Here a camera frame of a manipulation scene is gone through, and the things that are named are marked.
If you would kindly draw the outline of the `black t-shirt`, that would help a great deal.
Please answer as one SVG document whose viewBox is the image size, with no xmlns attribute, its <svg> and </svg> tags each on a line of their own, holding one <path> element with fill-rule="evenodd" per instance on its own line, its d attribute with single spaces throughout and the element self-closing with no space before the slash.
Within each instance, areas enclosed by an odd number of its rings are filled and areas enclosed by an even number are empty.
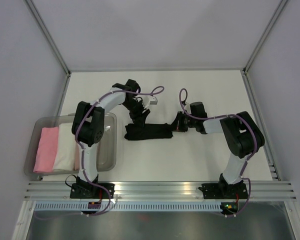
<svg viewBox="0 0 300 240">
<path fill-rule="evenodd" d="M 124 138 L 128 141 L 171 139 L 173 137 L 173 131 L 171 129 L 171 126 L 167 123 L 145 123 L 143 126 L 139 126 L 134 123 L 129 123 L 125 126 L 125 129 L 126 134 L 124 135 Z"/>
</svg>

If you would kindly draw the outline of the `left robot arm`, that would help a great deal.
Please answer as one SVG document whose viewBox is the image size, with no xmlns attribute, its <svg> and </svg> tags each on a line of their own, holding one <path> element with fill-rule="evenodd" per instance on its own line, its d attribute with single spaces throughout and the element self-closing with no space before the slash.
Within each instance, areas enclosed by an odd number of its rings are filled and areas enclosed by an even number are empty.
<svg viewBox="0 0 300 240">
<path fill-rule="evenodd" d="M 142 100 L 137 99 L 141 87 L 132 79 L 126 84 L 116 83 L 109 92 L 94 103 L 81 101 L 78 103 L 71 132 L 79 147 L 79 173 L 71 186 L 71 199 L 111 199 L 113 184 L 98 183 L 97 158 L 99 142 L 105 131 L 105 115 L 118 105 L 128 111 L 132 122 L 143 127 L 150 110 Z"/>
</svg>

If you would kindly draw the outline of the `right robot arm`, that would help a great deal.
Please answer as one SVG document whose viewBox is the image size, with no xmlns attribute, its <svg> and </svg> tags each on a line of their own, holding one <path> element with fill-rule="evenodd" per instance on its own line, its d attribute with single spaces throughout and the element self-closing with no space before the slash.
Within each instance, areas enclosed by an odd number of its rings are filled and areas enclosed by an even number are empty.
<svg viewBox="0 0 300 240">
<path fill-rule="evenodd" d="M 193 102 L 189 107 L 190 112 L 183 109 L 177 113 L 171 124 L 172 130 L 187 132 L 193 128 L 202 135 L 224 135 L 230 157 L 220 174 L 216 190 L 229 198 L 245 186 L 242 175 L 250 158 L 264 146 L 264 135 L 247 111 L 208 117 L 202 102 Z"/>
</svg>

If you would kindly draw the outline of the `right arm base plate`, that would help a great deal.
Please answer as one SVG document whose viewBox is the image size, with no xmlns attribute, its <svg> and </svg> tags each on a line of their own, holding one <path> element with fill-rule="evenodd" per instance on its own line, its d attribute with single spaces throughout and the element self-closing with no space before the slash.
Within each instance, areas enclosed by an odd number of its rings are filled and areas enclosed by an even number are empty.
<svg viewBox="0 0 300 240">
<path fill-rule="evenodd" d="M 245 183 L 226 184 L 221 183 L 203 183 L 198 187 L 205 200 L 246 200 L 248 190 Z"/>
</svg>

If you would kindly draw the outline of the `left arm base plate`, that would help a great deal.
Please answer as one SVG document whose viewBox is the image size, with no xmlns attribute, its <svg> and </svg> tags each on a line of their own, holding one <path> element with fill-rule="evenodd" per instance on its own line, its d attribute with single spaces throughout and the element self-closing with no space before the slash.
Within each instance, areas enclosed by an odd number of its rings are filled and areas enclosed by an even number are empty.
<svg viewBox="0 0 300 240">
<path fill-rule="evenodd" d="M 71 186 L 71 199 L 109 199 L 109 195 L 103 188 L 91 184 L 80 185 L 73 183 Z"/>
</svg>

